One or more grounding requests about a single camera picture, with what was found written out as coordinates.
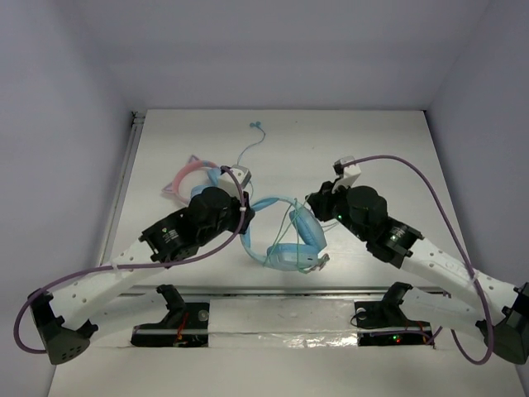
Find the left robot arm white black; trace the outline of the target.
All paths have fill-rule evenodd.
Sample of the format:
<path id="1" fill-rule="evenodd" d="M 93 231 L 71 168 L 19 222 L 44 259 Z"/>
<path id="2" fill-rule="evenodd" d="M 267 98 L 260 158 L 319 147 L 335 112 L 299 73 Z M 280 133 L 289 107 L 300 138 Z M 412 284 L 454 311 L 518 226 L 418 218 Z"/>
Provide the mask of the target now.
<path id="1" fill-rule="evenodd" d="M 117 321 L 149 305 L 140 301 L 129 307 L 112 306 L 119 295 L 152 275 L 200 261 L 201 247 L 224 232 L 231 237 L 242 234 L 254 216 L 246 191 L 206 187 L 187 207 L 146 228 L 109 264 L 56 281 L 29 296 L 31 316 L 50 363 L 57 366 L 73 360 Z"/>

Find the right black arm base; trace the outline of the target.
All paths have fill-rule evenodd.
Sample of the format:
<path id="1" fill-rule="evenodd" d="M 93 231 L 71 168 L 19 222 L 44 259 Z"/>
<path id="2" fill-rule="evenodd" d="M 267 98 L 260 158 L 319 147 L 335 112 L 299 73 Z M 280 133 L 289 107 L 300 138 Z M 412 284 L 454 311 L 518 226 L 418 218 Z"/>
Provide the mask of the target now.
<path id="1" fill-rule="evenodd" d="M 399 308 L 410 289 L 410 284 L 396 282 L 379 301 L 355 302 L 350 325 L 359 331 L 360 347 L 435 346 L 439 332 L 428 322 L 406 318 Z"/>

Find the light blue headphones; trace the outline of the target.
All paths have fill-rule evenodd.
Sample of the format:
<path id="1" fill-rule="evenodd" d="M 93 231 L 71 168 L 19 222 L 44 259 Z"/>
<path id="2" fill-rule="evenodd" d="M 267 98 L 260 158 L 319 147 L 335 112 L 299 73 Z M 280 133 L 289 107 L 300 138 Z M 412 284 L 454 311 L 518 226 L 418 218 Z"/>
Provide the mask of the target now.
<path id="1" fill-rule="evenodd" d="M 275 203 L 282 202 L 289 205 L 286 215 L 296 232 L 297 241 L 293 243 L 281 242 L 279 235 L 269 246 L 266 253 L 261 255 L 251 247 L 250 229 L 241 235 L 241 245 L 246 254 L 263 267 L 283 272 L 297 271 L 303 274 L 321 270 L 330 260 L 328 254 L 321 252 L 327 247 L 326 236 L 319 221 L 296 198 L 287 196 L 265 196 L 251 206 L 257 213 Z"/>

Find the pink blue cat-ear headphones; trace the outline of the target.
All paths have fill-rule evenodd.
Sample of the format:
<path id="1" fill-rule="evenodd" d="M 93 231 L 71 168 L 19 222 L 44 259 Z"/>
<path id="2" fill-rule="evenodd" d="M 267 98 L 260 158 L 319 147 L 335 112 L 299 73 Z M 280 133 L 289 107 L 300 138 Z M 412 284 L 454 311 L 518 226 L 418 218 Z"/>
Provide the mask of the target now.
<path id="1" fill-rule="evenodd" d="M 162 188 L 161 193 L 187 205 L 194 195 L 201 193 L 206 187 L 218 186 L 220 175 L 221 170 L 217 164 L 191 155 L 175 177 Z"/>

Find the aluminium rail front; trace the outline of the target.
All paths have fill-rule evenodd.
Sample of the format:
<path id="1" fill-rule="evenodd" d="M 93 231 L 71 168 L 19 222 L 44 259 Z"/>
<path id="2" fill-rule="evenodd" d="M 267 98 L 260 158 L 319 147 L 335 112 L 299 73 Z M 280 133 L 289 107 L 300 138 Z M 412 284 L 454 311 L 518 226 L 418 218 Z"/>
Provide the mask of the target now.
<path id="1" fill-rule="evenodd" d="M 261 288 L 261 287 L 195 287 L 176 286 L 182 295 L 215 295 L 215 296 L 236 296 L 236 295 L 299 295 L 299 296 L 323 296 L 323 295 L 380 295 L 385 294 L 388 286 L 373 288 L 327 288 L 318 289 L 313 287 L 283 287 L 283 288 Z"/>

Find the aluminium rail left side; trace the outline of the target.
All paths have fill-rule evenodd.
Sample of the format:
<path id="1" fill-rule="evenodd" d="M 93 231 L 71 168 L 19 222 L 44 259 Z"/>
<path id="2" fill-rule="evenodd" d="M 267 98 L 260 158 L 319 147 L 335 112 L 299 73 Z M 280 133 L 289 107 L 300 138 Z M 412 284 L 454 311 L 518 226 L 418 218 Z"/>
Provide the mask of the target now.
<path id="1" fill-rule="evenodd" d="M 133 111 L 131 113 L 131 129 L 128 135 L 121 168 L 117 176 L 117 184 L 112 198 L 112 204 L 108 214 L 107 223 L 103 231 L 102 242 L 98 253 L 96 266 L 103 264 L 112 251 L 113 238 L 115 236 L 114 232 L 116 218 L 119 218 L 117 213 L 122 204 L 122 190 L 124 189 L 123 185 L 128 181 L 128 171 L 131 169 L 130 162 L 135 156 L 132 152 L 137 148 L 137 135 L 141 134 L 142 126 L 145 121 L 145 115 L 146 111 Z"/>

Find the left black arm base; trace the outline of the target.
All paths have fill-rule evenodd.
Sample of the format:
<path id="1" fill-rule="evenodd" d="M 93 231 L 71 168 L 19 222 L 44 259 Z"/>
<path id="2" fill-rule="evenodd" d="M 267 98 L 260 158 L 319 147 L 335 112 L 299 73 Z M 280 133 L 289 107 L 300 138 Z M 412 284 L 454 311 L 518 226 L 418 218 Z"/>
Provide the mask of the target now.
<path id="1" fill-rule="evenodd" d="M 208 347 L 209 302 L 186 303 L 173 285 L 160 285 L 156 293 L 164 300 L 166 314 L 158 322 L 136 325 L 134 347 Z"/>

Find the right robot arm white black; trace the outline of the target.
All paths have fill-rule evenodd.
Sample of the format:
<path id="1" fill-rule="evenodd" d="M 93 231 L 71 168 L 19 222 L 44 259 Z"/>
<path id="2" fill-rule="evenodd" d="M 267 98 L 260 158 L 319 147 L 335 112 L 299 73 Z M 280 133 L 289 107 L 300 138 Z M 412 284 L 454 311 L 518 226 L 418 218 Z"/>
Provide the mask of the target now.
<path id="1" fill-rule="evenodd" d="M 337 220 L 377 260 L 442 288 L 447 297 L 421 293 L 405 283 L 383 298 L 385 321 L 427 321 L 484 342 L 512 364 L 528 359 L 528 285 L 512 285 L 445 253 L 417 229 L 391 218 L 386 200 L 369 186 L 339 187 L 327 181 L 307 202 L 320 221 Z"/>

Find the aluminium rail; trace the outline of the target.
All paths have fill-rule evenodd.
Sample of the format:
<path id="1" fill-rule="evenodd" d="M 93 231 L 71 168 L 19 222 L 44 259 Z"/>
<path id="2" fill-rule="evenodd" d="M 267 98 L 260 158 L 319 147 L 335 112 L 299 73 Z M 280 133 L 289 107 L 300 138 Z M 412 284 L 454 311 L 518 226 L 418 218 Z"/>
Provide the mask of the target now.
<path id="1" fill-rule="evenodd" d="M 131 169 L 130 162 L 135 156 L 132 152 L 137 148 L 137 135 L 141 134 L 142 126 L 145 121 L 145 115 L 146 111 L 133 111 L 131 113 L 131 129 L 128 135 L 121 168 L 117 176 L 117 184 L 112 198 L 112 204 L 108 214 L 107 223 L 103 231 L 102 242 L 98 253 L 96 266 L 103 264 L 112 251 L 113 238 L 115 236 L 114 232 L 116 218 L 119 218 L 117 213 L 122 204 L 122 190 L 124 189 L 123 185 L 128 181 L 128 171 Z"/>
<path id="2" fill-rule="evenodd" d="M 182 295 L 215 295 L 215 296 L 236 296 L 236 295 L 299 295 L 299 296 L 323 296 L 323 295 L 380 295 L 385 294 L 388 286 L 373 288 L 327 288 L 318 289 L 313 287 L 283 287 L 283 288 L 261 288 L 261 287 L 195 287 L 176 286 Z"/>

